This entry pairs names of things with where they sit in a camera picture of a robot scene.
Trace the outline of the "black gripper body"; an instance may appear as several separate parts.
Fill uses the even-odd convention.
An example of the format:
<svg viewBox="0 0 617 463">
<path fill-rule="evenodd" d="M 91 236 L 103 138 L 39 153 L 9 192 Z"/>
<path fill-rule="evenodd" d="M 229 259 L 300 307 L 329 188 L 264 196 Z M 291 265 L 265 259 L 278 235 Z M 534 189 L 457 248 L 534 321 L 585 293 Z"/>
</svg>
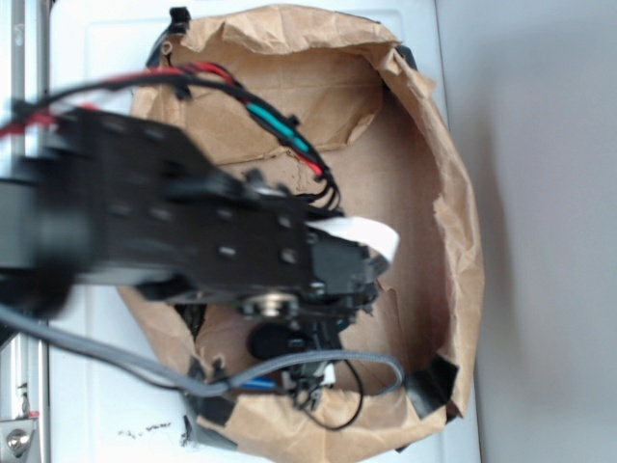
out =
<svg viewBox="0 0 617 463">
<path fill-rule="evenodd" d="M 355 322 L 358 311 L 372 311 L 377 279 L 386 272 L 383 253 L 348 231 L 337 236 L 317 230 L 308 237 L 308 290 L 271 290 L 242 302 L 241 313 L 260 321 L 247 341 L 259 361 L 305 352 L 340 353 L 340 332 Z"/>
</svg>

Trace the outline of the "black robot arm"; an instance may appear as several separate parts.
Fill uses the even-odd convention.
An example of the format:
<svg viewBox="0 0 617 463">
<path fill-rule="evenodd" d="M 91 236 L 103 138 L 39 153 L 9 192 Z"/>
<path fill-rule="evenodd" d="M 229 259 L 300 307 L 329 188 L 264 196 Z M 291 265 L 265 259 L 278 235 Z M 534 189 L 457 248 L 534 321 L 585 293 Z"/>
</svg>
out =
<svg viewBox="0 0 617 463">
<path fill-rule="evenodd" d="M 389 268 L 367 239 L 335 233 L 340 221 L 259 170 L 218 168 L 174 126 L 76 108 L 1 182 L 1 300 L 48 318 L 75 285 L 131 286 L 334 347 Z"/>
</svg>

